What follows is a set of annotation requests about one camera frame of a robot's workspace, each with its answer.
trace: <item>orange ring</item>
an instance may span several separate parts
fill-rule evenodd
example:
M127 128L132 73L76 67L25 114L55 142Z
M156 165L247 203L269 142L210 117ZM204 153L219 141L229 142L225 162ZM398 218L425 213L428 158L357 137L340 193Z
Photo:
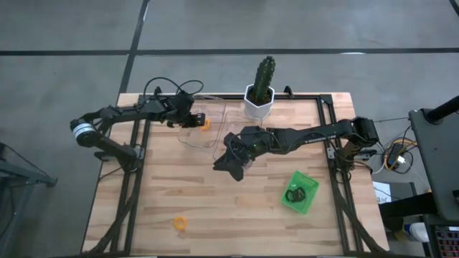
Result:
M186 228L186 219L182 216L178 216L174 219L174 226L178 230L185 230Z

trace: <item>white bottle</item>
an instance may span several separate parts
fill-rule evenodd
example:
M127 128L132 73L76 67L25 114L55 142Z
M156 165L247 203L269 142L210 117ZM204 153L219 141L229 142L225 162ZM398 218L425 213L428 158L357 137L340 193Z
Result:
M410 241L429 242L429 236L427 235L425 224L422 222L405 224L404 230L406 232L407 238Z

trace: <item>black floor stripe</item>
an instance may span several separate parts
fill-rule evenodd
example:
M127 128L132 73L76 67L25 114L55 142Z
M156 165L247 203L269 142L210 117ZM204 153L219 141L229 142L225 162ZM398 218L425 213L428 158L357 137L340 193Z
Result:
M138 46L140 33L133 47ZM135 56L200 56L246 54L446 54L459 53L459 47L374 48L374 49L140 49L140 50L37 50L0 51L0 56L119 56L129 55L132 69Z
M129 50L6 50L0 56L119 56L127 55Z
M138 43L141 39L143 23L145 22L144 19L146 16L146 10L148 8L149 2L150 0L143 0L142 2L141 12L138 15L136 31L134 32L134 37L132 38L131 50L129 51L128 61L126 62L126 67L124 68L123 78L121 79L121 85L118 94L125 93L128 90L132 66L134 65L134 59L136 58L136 50L138 47Z
M456 14L459 16L459 6L456 0L450 0L451 6L453 7Z
M459 47L376 49L141 49L138 56L200 56L246 54L441 54L459 53Z

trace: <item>white label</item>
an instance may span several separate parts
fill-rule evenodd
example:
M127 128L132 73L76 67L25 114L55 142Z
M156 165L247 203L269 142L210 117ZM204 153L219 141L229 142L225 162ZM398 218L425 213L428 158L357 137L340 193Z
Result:
M373 182L373 188L376 193L378 204L392 202L390 185L388 183Z

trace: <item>potted cactus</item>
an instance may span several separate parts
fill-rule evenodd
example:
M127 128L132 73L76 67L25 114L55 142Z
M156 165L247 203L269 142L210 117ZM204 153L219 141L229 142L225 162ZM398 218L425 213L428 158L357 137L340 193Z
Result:
M245 111L251 118L265 119L274 102L274 89L270 87L275 68L274 58L266 57L258 66L255 83L245 88Z

